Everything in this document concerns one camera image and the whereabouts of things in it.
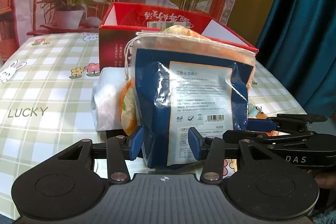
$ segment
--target finger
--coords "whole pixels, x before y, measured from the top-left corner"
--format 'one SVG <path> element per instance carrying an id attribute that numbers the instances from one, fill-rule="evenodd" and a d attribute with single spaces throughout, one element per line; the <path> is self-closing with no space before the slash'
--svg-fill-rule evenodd
<path id="1" fill-rule="evenodd" d="M 333 189 L 336 188 L 336 173 L 322 173 L 315 177 L 320 188 Z"/>

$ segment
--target green plaid pattern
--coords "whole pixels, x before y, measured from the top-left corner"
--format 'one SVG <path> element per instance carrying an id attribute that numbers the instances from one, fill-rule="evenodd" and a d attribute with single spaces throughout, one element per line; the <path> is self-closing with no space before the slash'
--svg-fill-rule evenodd
<path id="1" fill-rule="evenodd" d="M 14 60 L 27 65 L 7 82 L 0 81 L 0 214 L 12 219 L 19 214 L 11 199 L 11 186 L 20 174 L 81 139 L 106 141 L 104 133 L 95 131 L 90 111 L 92 85 L 98 75 L 84 70 L 90 63 L 99 63 L 98 34 L 30 38 L 0 73 Z M 73 75 L 76 79 L 69 78 L 77 68 L 84 71 Z M 249 100 L 267 115 L 304 113 L 260 64 L 254 80 L 257 84 L 252 85 Z M 128 168 L 131 175 L 148 171 L 143 159 L 129 162 Z M 96 172 L 107 177 L 106 160 L 96 160 Z"/>

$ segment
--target red box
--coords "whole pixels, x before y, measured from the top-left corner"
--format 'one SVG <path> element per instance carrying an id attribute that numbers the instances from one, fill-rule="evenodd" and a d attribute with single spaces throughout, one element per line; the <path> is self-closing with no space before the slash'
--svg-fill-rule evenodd
<path id="1" fill-rule="evenodd" d="M 183 25 L 212 40 L 258 52 L 244 38 L 209 16 L 161 6 L 114 2 L 99 27 L 100 69 L 124 67 L 125 45 L 136 32 L 160 31 L 171 25 Z"/>

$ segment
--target barcode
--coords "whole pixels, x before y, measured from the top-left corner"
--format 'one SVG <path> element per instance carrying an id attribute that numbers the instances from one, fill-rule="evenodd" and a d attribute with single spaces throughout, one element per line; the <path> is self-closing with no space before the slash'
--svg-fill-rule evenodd
<path id="1" fill-rule="evenodd" d="M 173 25 L 181 25 L 186 28 L 190 28 L 190 22 L 189 21 L 149 21 L 147 22 L 148 28 L 155 28 L 155 29 L 166 29 Z"/>
<path id="2" fill-rule="evenodd" d="M 210 121 L 223 121 L 224 115 L 208 115 L 207 116 L 208 122 Z"/>

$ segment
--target white flower pot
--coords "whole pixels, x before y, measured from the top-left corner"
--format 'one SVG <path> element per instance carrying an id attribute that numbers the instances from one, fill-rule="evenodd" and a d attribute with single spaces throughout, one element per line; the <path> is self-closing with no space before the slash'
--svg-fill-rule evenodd
<path id="1" fill-rule="evenodd" d="M 83 11 L 55 11 L 54 21 L 60 29 L 78 29 Z"/>

